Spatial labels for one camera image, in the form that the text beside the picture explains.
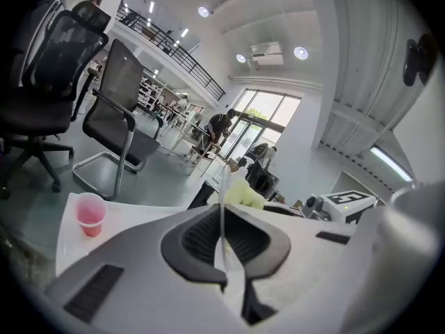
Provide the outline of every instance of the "pink drink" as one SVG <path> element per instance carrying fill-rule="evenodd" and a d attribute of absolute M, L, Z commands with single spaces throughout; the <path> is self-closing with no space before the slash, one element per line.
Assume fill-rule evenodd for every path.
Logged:
<path fill-rule="evenodd" d="M 97 194 L 82 193 L 76 204 L 76 219 L 88 237 L 96 237 L 102 230 L 106 203 Z"/>

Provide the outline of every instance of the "chair base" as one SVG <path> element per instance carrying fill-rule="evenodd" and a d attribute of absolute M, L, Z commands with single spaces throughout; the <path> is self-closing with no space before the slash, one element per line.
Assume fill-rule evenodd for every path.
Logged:
<path fill-rule="evenodd" d="M 80 176 L 78 173 L 78 169 L 82 166 L 85 166 L 86 164 L 89 164 L 93 162 L 94 160 L 100 158 L 100 157 L 106 157 L 110 159 L 111 161 L 118 164 L 118 171 L 116 173 L 115 183 L 114 183 L 114 190 L 111 195 L 107 195 L 105 193 L 102 193 L 98 188 L 93 186 L 91 183 L 89 183 L 88 180 Z M 145 159 L 144 162 L 142 162 L 138 167 L 133 167 L 132 165 L 128 164 L 123 158 L 119 158 L 115 156 L 114 154 L 111 154 L 110 152 L 100 152 L 98 154 L 95 154 L 94 156 L 91 156 L 88 159 L 85 159 L 77 164 L 75 164 L 72 168 L 72 173 L 75 178 L 77 178 L 79 181 L 81 181 L 83 184 L 85 184 L 88 188 L 92 189 L 95 193 L 99 194 L 103 199 L 105 200 L 113 200 L 115 199 L 120 190 L 120 183 L 122 181 L 122 174 L 124 172 L 124 168 L 131 171 L 132 173 L 137 173 L 140 170 L 142 170 L 145 167 L 145 164 L 147 163 L 148 159 Z"/>
<path fill-rule="evenodd" d="M 66 145 L 59 145 L 57 143 L 49 143 L 41 141 L 38 137 L 29 137 L 28 140 L 5 140 L 8 148 L 16 147 L 24 149 L 13 164 L 4 172 L 0 177 L 1 184 L 1 199 L 8 199 L 11 191 L 8 188 L 8 182 L 13 175 L 31 158 L 37 157 L 40 163 L 45 167 L 49 175 L 53 178 L 53 184 L 51 189 L 54 193 L 60 192 L 60 178 L 57 176 L 56 171 L 51 167 L 48 159 L 45 157 L 45 151 L 68 151 L 69 158 L 74 157 L 74 148 Z"/>

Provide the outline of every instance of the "chair backrest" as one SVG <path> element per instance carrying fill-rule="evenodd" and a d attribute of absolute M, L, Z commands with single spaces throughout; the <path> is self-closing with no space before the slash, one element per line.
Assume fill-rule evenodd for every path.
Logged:
<path fill-rule="evenodd" d="M 138 104 L 139 86 L 144 67 L 119 40 L 114 40 L 105 64 L 100 91 L 124 108 L 133 112 Z M 84 122 L 90 120 L 119 120 L 124 116 L 105 101 L 97 98 Z"/>
<path fill-rule="evenodd" d="M 108 36 L 72 11 L 60 12 L 27 67 L 22 83 L 49 100 L 75 100 L 88 62 L 108 43 Z"/>
<path fill-rule="evenodd" d="M 110 22 L 111 16 L 98 8 L 91 1 L 82 1 L 72 8 L 72 12 L 94 26 L 100 32 L 104 32 Z"/>

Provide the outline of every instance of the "ceiling light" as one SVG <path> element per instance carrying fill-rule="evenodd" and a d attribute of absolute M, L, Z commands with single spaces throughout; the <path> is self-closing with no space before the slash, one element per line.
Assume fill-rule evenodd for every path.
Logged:
<path fill-rule="evenodd" d="M 245 62 L 245 57 L 242 54 L 237 54 L 236 55 L 236 59 L 238 60 L 238 62 L 240 63 L 244 63 Z"/>
<path fill-rule="evenodd" d="M 309 53 L 307 53 L 307 49 L 305 49 L 304 47 L 296 47 L 293 50 L 293 54 L 295 54 L 295 57 L 302 60 L 305 60 L 307 57 L 309 57 Z"/>
<path fill-rule="evenodd" d="M 203 17 L 209 16 L 209 9 L 205 8 L 204 6 L 201 6 L 200 8 L 198 8 L 197 11 Z"/>
<path fill-rule="evenodd" d="M 403 180 L 405 180 L 406 182 L 412 181 L 412 177 L 410 175 L 408 175 L 406 170 L 404 170 L 402 167 L 400 167 L 397 164 L 397 162 L 395 162 L 388 154 L 383 152 L 380 148 L 373 146 L 371 148 L 371 152 L 375 156 L 380 158 L 382 161 L 384 161 L 389 167 L 391 167 L 393 170 L 395 170 L 397 172 L 397 174 L 403 178 Z"/>

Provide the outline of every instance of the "plastic cup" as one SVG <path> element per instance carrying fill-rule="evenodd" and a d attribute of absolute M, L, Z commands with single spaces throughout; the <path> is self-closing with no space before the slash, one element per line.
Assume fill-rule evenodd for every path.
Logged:
<path fill-rule="evenodd" d="M 102 230 L 106 203 L 97 194 L 82 193 L 76 204 L 76 220 L 87 237 L 96 237 Z"/>

